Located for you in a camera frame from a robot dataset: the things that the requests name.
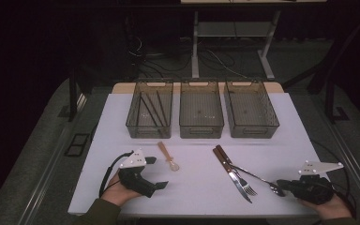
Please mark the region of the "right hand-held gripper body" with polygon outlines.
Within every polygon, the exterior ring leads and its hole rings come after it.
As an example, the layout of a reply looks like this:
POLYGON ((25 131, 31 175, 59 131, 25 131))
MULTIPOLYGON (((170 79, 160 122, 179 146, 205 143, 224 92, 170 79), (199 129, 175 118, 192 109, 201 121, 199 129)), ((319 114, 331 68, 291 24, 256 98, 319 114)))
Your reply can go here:
POLYGON ((292 180, 289 191, 294 197, 313 204, 329 202, 334 196, 331 182, 322 174, 343 169, 341 162, 329 163, 320 161, 306 161, 298 171, 300 178, 292 180))

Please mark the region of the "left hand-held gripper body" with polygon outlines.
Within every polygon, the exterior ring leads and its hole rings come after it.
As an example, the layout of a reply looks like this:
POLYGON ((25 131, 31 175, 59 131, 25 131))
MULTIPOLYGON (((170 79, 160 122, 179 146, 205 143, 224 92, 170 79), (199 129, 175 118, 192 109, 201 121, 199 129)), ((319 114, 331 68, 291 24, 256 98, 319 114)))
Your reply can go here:
POLYGON ((147 158, 141 149, 130 154, 130 156, 120 163, 119 178, 121 184, 132 189, 143 196, 151 198, 154 194, 155 184, 142 177, 142 171, 145 169, 145 158, 147 158))

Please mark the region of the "metal fork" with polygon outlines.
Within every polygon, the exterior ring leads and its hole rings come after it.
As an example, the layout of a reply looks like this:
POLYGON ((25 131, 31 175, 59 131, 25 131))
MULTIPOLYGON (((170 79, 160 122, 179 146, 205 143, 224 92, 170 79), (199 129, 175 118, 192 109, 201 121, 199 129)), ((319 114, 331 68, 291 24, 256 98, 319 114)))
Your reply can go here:
POLYGON ((277 194, 279 197, 285 197, 285 196, 286 196, 286 194, 285 194, 285 192, 283 191, 283 189, 282 189, 281 187, 279 187, 277 184, 275 184, 275 183, 273 183, 273 182, 269 182, 269 181, 267 181, 267 180, 265 180, 265 179, 257 176, 256 174, 254 174, 254 173, 252 173, 252 172, 249 172, 249 171, 247 171, 247 170, 245 170, 245 169, 243 169, 243 168, 241 168, 241 167, 235 166, 235 165, 233 165, 233 164, 230 164, 230 166, 231 166, 232 168, 234 168, 234 169, 240 170, 241 172, 246 173, 246 174, 248 174, 248 175, 250 175, 250 176, 252 176, 252 177, 254 177, 254 178, 256 178, 256 179, 259 179, 259 180, 261 180, 262 182, 266 183, 266 184, 271 188, 271 190, 272 190, 275 194, 277 194))

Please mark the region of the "clear brown plastic bin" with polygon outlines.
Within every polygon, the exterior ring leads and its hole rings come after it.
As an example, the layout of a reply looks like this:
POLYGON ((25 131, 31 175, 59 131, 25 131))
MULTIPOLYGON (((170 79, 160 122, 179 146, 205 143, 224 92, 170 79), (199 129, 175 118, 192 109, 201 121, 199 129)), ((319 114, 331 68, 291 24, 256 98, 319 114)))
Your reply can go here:
POLYGON ((233 138, 273 137, 279 121, 262 81, 228 79, 224 97, 233 138))
POLYGON ((224 117, 218 81, 205 78, 181 81, 179 112, 182 139, 219 139, 224 117))
POLYGON ((173 80, 136 81, 126 126, 133 139, 169 139, 172 136, 173 80))

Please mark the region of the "black chopstick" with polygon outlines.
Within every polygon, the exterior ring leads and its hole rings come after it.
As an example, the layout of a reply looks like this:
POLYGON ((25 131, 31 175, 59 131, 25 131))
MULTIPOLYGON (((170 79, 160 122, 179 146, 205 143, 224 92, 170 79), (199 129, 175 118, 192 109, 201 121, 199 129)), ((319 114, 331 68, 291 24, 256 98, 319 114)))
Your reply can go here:
POLYGON ((162 122, 159 118, 158 111, 152 101, 152 99, 146 94, 141 93, 141 100, 146 108, 146 110, 149 112, 151 119, 156 127, 161 126, 162 122))

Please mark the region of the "person's left hand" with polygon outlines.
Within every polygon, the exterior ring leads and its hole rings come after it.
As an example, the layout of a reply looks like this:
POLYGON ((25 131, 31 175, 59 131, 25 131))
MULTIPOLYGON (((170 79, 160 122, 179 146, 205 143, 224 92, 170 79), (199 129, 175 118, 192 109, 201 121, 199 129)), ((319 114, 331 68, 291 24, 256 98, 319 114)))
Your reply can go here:
POLYGON ((122 206, 128 201, 141 197, 141 194, 124 187, 120 183, 119 175, 116 173, 113 178, 110 180, 109 185, 103 191, 101 199, 113 203, 117 206, 122 206))

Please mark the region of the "person's right hand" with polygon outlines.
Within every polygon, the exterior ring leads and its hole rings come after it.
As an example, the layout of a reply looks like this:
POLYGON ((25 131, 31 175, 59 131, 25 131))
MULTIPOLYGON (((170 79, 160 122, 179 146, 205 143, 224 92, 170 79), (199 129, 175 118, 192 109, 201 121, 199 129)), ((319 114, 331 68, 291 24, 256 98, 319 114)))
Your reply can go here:
POLYGON ((323 204, 314 204, 301 199, 298 199, 297 201, 305 207, 316 211, 322 220, 352 217, 352 213, 348 206, 338 195, 334 195, 329 202, 323 204))

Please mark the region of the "small tan spoon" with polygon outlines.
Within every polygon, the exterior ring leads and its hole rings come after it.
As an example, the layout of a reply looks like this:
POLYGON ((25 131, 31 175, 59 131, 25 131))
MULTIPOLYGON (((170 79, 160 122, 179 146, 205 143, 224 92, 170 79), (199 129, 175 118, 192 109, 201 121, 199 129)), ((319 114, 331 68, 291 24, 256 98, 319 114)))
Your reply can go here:
POLYGON ((157 144, 159 150, 162 152, 162 154, 164 155, 164 157, 166 158, 166 161, 169 163, 170 169, 173 172, 177 172, 180 167, 173 161, 173 158, 171 157, 171 155, 169 154, 165 144, 163 142, 159 142, 157 144))

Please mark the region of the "black metal stand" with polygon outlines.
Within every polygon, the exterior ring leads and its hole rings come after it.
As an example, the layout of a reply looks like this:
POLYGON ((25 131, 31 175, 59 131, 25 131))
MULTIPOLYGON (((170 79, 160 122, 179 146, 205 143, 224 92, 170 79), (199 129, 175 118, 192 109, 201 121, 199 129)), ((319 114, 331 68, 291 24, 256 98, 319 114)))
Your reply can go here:
POLYGON ((326 74, 326 91, 325 91, 325 102, 324 102, 324 113, 328 117, 332 124, 335 124, 338 119, 343 119, 342 114, 334 114, 334 103, 335 103, 335 82, 333 81, 333 74, 338 60, 343 54, 346 48, 347 38, 349 36, 350 28, 345 22, 339 27, 340 31, 338 36, 334 40, 332 45, 326 74))
POLYGON ((77 100, 78 100, 76 74, 75 74, 74 69, 72 69, 69 72, 68 83, 69 83, 69 117, 68 117, 68 121, 71 122, 75 118, 76 113, 77 113, 77 100))

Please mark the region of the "wooden-handled table knife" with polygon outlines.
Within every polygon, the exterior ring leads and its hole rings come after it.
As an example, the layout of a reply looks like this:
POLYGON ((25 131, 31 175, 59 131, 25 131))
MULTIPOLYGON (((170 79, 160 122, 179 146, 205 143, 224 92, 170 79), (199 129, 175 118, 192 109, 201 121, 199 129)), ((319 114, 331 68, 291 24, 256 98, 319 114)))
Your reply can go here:
POLYGON ((237 190, 240 192, 240 194, 243 196, 245 200, 247 200, 249 203, 252 203, 251 199, 249 198, 248 194, 244 190, 244 188, 241 186, 240 181, 237 179, 236 175, 234 174, 231 166, 229 166, 225 160, 225 158, 220 154, 219 150, 217 148, 213 149, 214 154, 216 155, 218 161, 226 171, 226 173, 230 176, 232 179, 232 182, 236 186, 237 190))

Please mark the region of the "black floor socket frame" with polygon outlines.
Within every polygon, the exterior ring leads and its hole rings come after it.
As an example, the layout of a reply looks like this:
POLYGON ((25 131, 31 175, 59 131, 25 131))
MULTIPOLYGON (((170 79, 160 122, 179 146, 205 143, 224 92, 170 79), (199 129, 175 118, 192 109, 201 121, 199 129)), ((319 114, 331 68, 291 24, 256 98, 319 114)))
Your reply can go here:
POLYGON ((65 151, 66 157, 80 157, 83 154, 83 150, 87 144, 89 134, 88 133, 76 133, 67 150, 65 151))

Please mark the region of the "white desk with metal frame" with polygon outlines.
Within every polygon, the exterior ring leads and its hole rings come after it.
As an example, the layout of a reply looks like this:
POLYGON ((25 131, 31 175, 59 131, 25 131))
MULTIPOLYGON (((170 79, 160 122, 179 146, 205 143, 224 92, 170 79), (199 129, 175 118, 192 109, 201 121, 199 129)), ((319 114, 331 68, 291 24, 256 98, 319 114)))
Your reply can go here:
POLYGON ((327 0, 181 0, 182 6, 197 7, 193 19, 193 44, 191 55, 192 77, 200 75, 198 42, 199 38, 264 38, 264 45, 257 51, 265 77, 274 80, 275 75, 271 69, 267 54, 276 33, 281 12, 285 7, 312 4, 313 6, 325 3, 327 0), (271 10, 270 19, 259 19, 256 22, 247 20, 241 22, 202 22, 200 12, 212 8, 223 12, 224 10, 241 11, 256 7, 258 10, 271 10))

